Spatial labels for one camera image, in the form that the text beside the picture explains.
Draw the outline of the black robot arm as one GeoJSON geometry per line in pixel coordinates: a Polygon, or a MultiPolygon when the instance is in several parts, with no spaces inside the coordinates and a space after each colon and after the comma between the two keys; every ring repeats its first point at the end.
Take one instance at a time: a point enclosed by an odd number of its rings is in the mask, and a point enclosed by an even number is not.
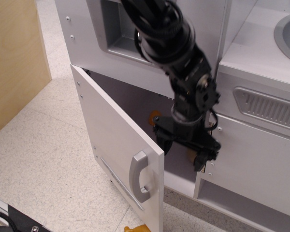
{"type": "Polygon", "coordinates": [[[212,127],[205,124],[220,94],[194,28],[169,0],[124,0],[122,5],[135,25],[138,52],[165,72],[174,91],[171,116],[153,118],[158,145],[164,152],[173,142],[196,151],[193,165],[199,172],[221,148],[209,133],[212,127]]]}

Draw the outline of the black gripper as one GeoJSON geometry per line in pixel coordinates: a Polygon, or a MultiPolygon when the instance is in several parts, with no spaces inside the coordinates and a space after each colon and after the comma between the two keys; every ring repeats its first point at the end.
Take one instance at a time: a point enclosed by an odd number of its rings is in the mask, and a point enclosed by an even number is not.
{"type": "Polygon", "coordinates": [[[216,125],[206,128],[202,119],[181,124],[170,116],[155,117],[154,122],[156,142],[165,155],[171,149],[173,142],[176,142],[192,149],[196,154],[193,161],[196,172],[200,172],[208,161],[216,160],[221,144],[210,134],[217,127],[216,125]]]}

